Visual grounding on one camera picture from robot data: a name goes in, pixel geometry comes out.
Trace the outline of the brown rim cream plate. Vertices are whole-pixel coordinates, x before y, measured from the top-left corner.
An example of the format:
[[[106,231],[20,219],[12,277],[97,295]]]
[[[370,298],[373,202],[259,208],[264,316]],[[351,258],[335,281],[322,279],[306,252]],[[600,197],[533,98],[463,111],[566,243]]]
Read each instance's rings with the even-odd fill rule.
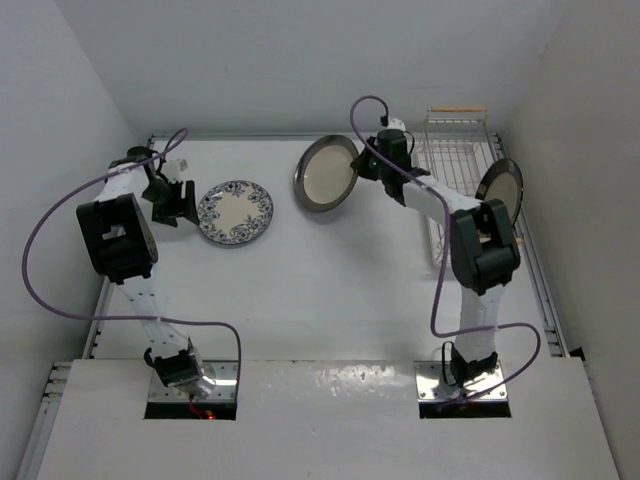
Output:
[[[343,135],[327,135],[312,143],[300,157],[293,177],[293,192],[311,213],[328,212],[353,190],[357,174],[351,163],[359,152]]]

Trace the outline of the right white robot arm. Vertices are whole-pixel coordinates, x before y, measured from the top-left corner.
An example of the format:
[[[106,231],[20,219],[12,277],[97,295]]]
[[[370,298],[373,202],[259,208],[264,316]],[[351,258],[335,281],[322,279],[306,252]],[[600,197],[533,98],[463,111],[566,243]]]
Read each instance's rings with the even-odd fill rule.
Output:
[[[430,318],[434,337],[453,340],[450,373],[443,380],[462,388],[478,375],[494,370],[499,303],[521,262],[504,203],[465,196],[412,166],[406,135],[398,129],[384,129],[366,139],[351,168],[361,178],[381,182],[387,195],[400,205],[444,228],[443,259]],[[461,288],[459,328],[452,332],[436,327],[448,268]]]

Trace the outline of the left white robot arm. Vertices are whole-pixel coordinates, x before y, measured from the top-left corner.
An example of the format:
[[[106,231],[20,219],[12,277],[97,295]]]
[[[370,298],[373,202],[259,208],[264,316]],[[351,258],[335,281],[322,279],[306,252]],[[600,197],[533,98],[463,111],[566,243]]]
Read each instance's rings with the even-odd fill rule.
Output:
[[[156,152],[146,146],[130,148],[112,162],[101,193],[76,208],[85,245],[96,272],[108,278],[143,319],[150,346],[144,354],[166,388],[203,399],[211,391],[203,362],[189,335],[161,319],[153,282],[159,251],[140,202],[151,204],[153,222],[177,227],[183,218],[199,224],[195,182],[181,179],[186,163],[151,161]]]

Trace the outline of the black patterned rim plate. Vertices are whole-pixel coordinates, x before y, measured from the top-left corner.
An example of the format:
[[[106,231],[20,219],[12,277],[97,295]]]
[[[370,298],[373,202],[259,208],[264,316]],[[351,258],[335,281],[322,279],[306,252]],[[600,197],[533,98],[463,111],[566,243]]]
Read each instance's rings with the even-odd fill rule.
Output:
[[[500,200],[506,207],[512,225],[521,211],[524,182],[518,164],[510,158],[495,161],[482,177],[475,198]]]

